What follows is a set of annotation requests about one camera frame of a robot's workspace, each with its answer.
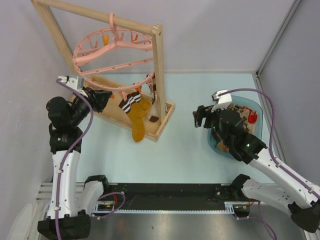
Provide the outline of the mustard yellow sock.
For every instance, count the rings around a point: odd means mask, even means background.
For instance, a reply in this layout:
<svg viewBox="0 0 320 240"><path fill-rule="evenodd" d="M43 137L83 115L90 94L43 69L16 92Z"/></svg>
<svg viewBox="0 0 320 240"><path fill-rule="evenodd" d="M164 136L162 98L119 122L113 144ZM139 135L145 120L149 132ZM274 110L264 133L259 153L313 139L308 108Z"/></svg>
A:
<svg viewBox="0 0 320 240"><path fill-rule="evenodd" d="M132 124L132 138L138 143L145 137L145 126L143 118L146 112L139 106L131 94L126 96L126 100L122 100L118 105L122 109Z"/></svg>

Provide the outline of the pink round clip hanger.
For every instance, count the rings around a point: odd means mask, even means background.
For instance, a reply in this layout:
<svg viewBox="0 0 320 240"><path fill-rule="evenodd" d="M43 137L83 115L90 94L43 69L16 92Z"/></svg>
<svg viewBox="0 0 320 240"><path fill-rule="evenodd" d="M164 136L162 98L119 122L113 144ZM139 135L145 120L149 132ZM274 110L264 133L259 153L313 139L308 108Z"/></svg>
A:
<svg viewBox="0 0 320 240"><path fill-rule="evenodd" d="M110 13L108 26L89 33L75 47L72 61L77 73L91 86L104 91L124 92L132 86L112 86L95 77L154 61L152 30L141 23L118 23Z"/></svg>

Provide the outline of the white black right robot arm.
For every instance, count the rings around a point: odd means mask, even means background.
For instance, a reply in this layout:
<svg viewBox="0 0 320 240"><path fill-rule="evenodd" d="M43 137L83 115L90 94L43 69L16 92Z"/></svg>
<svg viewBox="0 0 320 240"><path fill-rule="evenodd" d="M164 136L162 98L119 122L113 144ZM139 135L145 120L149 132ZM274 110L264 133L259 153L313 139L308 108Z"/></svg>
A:
<svg viewBox="0 0 320 240"><path fill-rule="evenodd" d="M231 196L266 203L290 216L301 229L315 233L320 226L320 187L292 170L273 155L267 145L244 130L240 115L231 109L200 105L193 111L194 126L210 129L229 149L229 153L270 178L275 185L264 185L239 175L232 182Z"/></svg>

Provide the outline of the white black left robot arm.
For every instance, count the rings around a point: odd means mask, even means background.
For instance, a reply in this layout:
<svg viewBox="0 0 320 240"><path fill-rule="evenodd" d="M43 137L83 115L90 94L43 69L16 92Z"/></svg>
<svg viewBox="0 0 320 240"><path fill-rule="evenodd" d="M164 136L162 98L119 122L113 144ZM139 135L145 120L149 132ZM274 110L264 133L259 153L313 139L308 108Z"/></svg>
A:
<svg viewBox="0 0 320 240"><path fill-rule="evenodd" d="M53 160L52 194L46 219L37 224L38 232L49 240L85 239L91 231L91 215L98 199L110 196L105 175L89 176L80 197L76 197L78 163L82 139L86 131L79 124L86 116L102 112L112 92L83 88L72 102L61 96L46 104L49 124L49 145Z"/></svg>

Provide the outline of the mustard striped cuff sock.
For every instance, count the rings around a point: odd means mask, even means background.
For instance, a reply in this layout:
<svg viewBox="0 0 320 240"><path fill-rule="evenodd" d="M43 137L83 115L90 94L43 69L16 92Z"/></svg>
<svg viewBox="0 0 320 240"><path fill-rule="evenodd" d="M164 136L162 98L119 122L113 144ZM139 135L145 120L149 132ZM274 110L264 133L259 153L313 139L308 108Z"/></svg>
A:
<svg viewBox="0 0 320 240"><path fill-rule="evenodd" d="M130 93L128 96L131 102L130 112L133 113L135 117L146 117L148 110L151 108L151 103L138 91Z"/></svg>

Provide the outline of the cream brown striped sock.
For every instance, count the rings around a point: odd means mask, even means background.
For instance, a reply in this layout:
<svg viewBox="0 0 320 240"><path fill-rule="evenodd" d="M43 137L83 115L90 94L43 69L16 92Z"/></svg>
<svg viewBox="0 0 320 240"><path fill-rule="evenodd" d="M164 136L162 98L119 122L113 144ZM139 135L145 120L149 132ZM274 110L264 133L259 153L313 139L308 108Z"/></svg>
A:
<svg viewBox="0 0 320 240"><path fill-rule="evenodd" d="M152 96L152 102L151 104L153 105L158 97L157 93L157 85L156 85L156 77L153 75L152 78L147 82L147 85L150 90L150 94Z"/></svg>

